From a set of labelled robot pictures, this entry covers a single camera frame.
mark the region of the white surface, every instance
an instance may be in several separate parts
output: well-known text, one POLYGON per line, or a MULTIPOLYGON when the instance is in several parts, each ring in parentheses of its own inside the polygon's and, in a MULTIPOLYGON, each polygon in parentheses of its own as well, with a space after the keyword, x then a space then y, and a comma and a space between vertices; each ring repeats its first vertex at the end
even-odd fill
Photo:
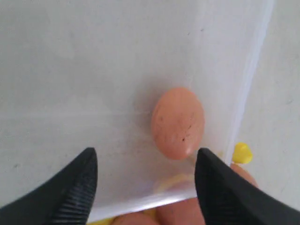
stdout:
POLYGON ((91 221, 194 196, 192 183, 153 194, 193 168, 156 151, 151 110, 190 87, 205 109, 202 145, 230 158, 272 3, 2 1, 0 205, 87 146, 99 162, 91 221))
POLYGON ((300 7, 279 0, 262 48, 239 141, 253 161, 246 169, 268 194, 300 210, 300 7))

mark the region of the orange object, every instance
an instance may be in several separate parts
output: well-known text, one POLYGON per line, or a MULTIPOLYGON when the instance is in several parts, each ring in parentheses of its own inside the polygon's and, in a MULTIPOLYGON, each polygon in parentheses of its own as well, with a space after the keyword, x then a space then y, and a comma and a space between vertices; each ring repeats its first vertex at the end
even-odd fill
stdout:
POLYGON ((157 207, 156 216, 163 225, 205 224, 197 198, 157 207))
POLYGON ((170 159, 184 159, 198 150, 204 133, 204 112, 187 88, 173 88, 158 101, 151 121, 158 149, 170 159))
POLYGON ((231 164, 230 168, 232 168, 233 171, 235 171, 239 176, 247 180, 250 184, 252 184, 255 187, 258 187, 257 182, 255 179, 242 167, 236 165, 236 164, 231 164))
POLYGON ((150 216, 140 212, 117 217, 111 225, 159 225, 150 216))

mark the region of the brown egg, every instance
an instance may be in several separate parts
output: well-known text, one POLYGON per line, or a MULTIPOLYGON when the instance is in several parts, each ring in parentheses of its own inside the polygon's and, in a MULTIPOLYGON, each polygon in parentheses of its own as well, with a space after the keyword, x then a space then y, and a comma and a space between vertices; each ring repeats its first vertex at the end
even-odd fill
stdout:
POLYGON ((233 171, 235 171, 239 176, 247 180, 250 184, 252 184, 255 187, 258 187, 255 179, 242 167, 232 163, 230 165, 230 168, 232 168, 233 171))
POLYGON ((117 217, 111 225, 159 225, 151 217, 140 213, 129 213, 124 216, 117 217))
POLYGON ((184 159, 198 150, 204 133, 204 112, 197 96, 173 88, 158 101, 151 131, 158 149, 170 159, 184 159))
POLYGON ((197 198, 157 207, 156 216, 162 225, 205 224, 197 198))

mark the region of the egg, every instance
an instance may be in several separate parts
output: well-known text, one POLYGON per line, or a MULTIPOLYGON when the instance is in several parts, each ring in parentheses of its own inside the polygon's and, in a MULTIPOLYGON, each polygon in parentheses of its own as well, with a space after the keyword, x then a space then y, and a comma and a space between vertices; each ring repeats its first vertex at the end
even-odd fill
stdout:
POLYGON ((184 159, 198 150, 204 112, 197 96, 183 87, 166 92, 154 108, 151 132, 158 149, 170 159, 184 159))
POLYGON ((117 217, 111 225, 159 225, 150 216, 140 212, 117 217))
POLYGON ((156 216, 163 225, 205 224, 197 198, 157 207, 156 216))
POLYGON ((244 170, 242 167, 232 163, 230 165, 230 168, 233 171, 235 171, 239 176, 241 176, 242 178, 247 180, 250 184, 252 184, 255 187, 258 187, 255 179, 246 170, 244 170))

